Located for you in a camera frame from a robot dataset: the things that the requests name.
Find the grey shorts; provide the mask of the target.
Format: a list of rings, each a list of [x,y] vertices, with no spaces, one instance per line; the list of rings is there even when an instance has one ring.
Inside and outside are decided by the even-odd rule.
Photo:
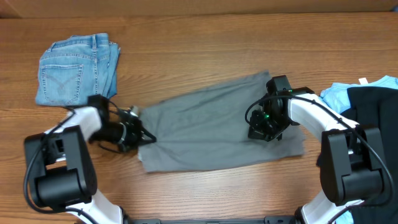
[[[298,127],[288,127],[280,141],[248,137],[245,112],[265,95],[270,79],[263,71],[144,109],[143,126],[157,139],[139,148],[146,172],[229,169],[301,156],[305,136]]]

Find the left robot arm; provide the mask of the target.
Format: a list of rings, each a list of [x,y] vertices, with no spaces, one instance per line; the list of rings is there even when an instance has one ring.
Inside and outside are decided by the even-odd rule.
[[[157,139],[133,106],[118,109],[118,121],[111,121],[110,104],[102,95],[89,96],[86,105],[68,107],[65,119],[52,129],[25,138],[23,193],[31,209],[70,213],[84,223],[132,223],[126,211],[98,189],[87,145],[106,141],[124,154]]]

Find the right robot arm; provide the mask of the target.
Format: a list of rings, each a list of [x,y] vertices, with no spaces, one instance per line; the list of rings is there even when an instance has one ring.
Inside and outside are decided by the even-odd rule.
[[[285,75],[271,78],[266,90],[245,112],[248,137],[281,140],[289,126],[303,126],[321,144],[322,189],[294,215],[265,217],[265,223],[334,223],[354,208],[392,203],[396,191],[378,128],[338,114],[307,87],[292,88]]]

